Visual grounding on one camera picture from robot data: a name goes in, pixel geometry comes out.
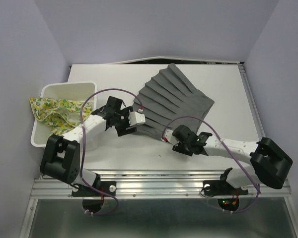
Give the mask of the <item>grey pleated skirt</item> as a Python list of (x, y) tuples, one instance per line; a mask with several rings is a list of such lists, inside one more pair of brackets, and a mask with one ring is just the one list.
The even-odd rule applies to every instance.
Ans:
[(176, 128), (183, 124), (197, 132), (213, 104), (175, 65), (159, 70), (145, 83), (137, 98), (141, 100), (146, 123), (137, 128), (137, 135), (160, 140), (165, 126)]

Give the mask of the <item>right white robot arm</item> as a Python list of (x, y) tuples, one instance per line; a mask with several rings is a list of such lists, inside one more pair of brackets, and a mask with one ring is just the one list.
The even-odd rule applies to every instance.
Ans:
[(233, 159), (238, 168), (229, 168), (220, 176), (217, 188), (231, 193), (236, 188), (260, 183), (281, 189), (285, 183), (292, 159), (272, 139), (237, 141), (220, 138), (216, 133), (197, 135), (184, 125), (167, 130), (164, 140), (172, 144), (173, 151), (188, 156), (206, 155)]

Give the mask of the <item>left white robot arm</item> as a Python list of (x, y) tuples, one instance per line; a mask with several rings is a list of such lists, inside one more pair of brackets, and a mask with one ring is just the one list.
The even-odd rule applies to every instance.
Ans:
[(114, 127), (118, 136), (136, 132), (146, 121), (142, 109), (122, 108), (123, 101), (109, 97), (105, 106), (93, 111), (84, 122), (62, 135), (51, 135), (46, 143), (40, 172), (69, 185), (81, 185), (89, 195), (101, 189), (100, 175), (83, 167), (87, 143)]

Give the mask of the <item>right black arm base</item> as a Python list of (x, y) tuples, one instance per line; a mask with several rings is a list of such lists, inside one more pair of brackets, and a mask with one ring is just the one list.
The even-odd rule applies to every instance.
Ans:
[(239, 208), (239, 197), (248, 195), (248, 189), (234, 188), (226, 179), (232, 168), (228, 168), (220, 176), (219, 180), (205, 180), (200, 190), (200, 195), (205, 198), (215, 196), (229, 196), (229, 198), (219, 198), (218, 204), (225, 211), (236, 212)]

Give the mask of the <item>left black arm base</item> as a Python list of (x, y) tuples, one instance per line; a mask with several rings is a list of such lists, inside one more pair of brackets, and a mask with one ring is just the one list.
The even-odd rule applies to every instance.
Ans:
[(72, 197), (82, 198), (82, 209), (91, 216), (104, 216), (113, 213), (118, 208), (116, 199), (117, 182), (101, 181), (97, 188), (82, 184), (70, 184)]

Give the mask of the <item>white plastic bin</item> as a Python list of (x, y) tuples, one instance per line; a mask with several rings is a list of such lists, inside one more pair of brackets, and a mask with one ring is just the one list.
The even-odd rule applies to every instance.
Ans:
[[(86, 99), (96, 91), (97, 86), (94, 82), (56, 83), (45, 86), (38, 98), (67, 99), (85, 102)], [(47, 140), (51, 136), (50, 132), (48, 126), (41, 124), (35, 119), (31, 135), (31, 144), (34, 147), (45, 148)]]

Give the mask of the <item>yellow floral skirt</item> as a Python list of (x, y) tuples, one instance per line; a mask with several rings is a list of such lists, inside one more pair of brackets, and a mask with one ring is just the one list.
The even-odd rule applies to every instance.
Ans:
[(31, 110), (41, 124), (50, 128), (50, 134), (62, 135), (81, 124), (83, 101), (53, 98), (30, 98)]

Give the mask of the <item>aluminium mounting rail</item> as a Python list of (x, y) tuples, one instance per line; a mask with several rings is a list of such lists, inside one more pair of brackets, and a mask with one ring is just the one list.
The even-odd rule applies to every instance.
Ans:
[[(99, 171), (102, 181), (116, 182), (118, 199), (200, 198), (203, 182), (220, 177), (222, 171)], [(34, 181), (32, 199), (71, 199), (72, 188), (49, 176)]]

